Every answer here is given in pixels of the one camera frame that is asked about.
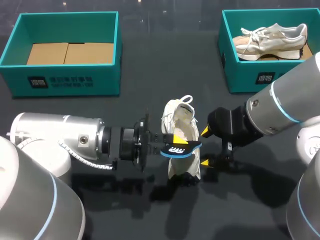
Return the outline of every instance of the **black table surface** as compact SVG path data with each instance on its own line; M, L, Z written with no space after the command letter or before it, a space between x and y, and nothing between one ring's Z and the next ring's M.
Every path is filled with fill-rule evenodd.
M0 13L1 49L18 13L121 9L121 93L119 97L12 99L0 78L1 136L22 112L100 117L110 126L130 127L148 109L150 130L160 132L166 103L184 95L193 96L191 104L202 131L209 112L217 107L235 108L251 96L228 92L217 49L217 30L221 9L247 8L246 4L252 6L256 1L246 0L243 5L238 1L227 1L226 5L222 3L225 1L208 0L167 0L162 5L150 1L141 11L141 2L137 1L94 1L94 9L90 1L67 1L69 8L64 10L61 8L65 6L54 4L55 1L47 0L44 5L37 2L0 1L0 6L7 9ZM289 1L279 0L266 6L286 4ZM316 3L309 0L301 4L306 6L297 7ZM120 162L118 171L113 172L73 161L73 182L87 217L84 239L290 239L286 203L305 170L295 148L298 131L296 126L237 150L235 159L243 167L240 172L201 167L197 186L180 187L174 193L166 188L169 161L161 156L149 157L144 173L130 162ZM218 153L221 149L220 140L214 136L202 142L201 154Z

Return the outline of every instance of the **sneaker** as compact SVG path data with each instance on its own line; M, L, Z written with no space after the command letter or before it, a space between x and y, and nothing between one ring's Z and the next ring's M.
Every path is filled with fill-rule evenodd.
M164 108L161 130L163 134L175 134L185 141L197 141L199 131L195 119L195 109L190 105L193 97L186 95L181 99L170 100ZM182 176L189 173L200 180L200 150L196 148L191 156L186 158L170 158L168 178L174 175Z
M304 23L297 27L282 27L277 23L254 31L241 28L242 36L233 39L240 59L256 61L271 54L283 59L299 59L306 44L308 32Z

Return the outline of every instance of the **teal box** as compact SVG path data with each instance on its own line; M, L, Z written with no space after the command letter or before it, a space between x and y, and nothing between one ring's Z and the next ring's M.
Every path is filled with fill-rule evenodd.
M113 43L113 59L26 65L35 43ZM121 58L118 12L22 13L0 58L0 73L13 97L114 96L120 94Z
M249 31L278 23L282 27L308 27L308 46L313 54L320 52L320 11L318 8L223 10L218 48L230 93L256 93L293 69L303 60L239 60L233 38L241 36L241 28Z

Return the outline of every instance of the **shoe box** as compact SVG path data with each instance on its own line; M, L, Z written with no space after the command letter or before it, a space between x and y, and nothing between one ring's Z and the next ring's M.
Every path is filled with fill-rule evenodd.
M20 14L0 58L13 97L117 96L118 12Z
M233 38L241 28L253 31L278 23L289 28L302 23L308 27L307 44L300 59L288 60L266 55L257 61L238 58ZM313 54L320 52L320 11L318 8L223 10L218 48L230 93L256 93Z

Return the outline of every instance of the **cardboard insert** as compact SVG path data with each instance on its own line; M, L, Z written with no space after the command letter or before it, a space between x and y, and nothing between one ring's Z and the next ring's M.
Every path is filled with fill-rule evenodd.
M113 43L34 43L27 65L112 64Z

